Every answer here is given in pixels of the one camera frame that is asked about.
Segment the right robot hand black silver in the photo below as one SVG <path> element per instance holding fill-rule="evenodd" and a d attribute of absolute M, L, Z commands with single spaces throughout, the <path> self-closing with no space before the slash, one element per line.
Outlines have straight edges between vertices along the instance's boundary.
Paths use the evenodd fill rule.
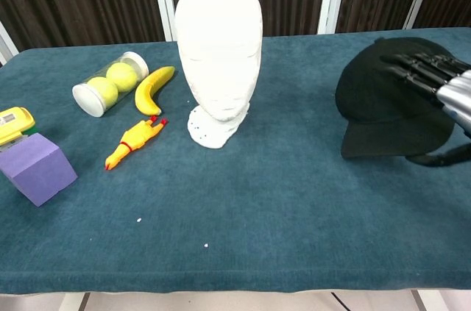
<path fill-rule="evenodd" d="M 426 107 L 446 113 L 470 136 L 470 64 L 453 55 L 385 54 L 380 60 L 384 71 L 394 78 L 400 90 L 397 107 L 407 114 L 417 114 Z"/>

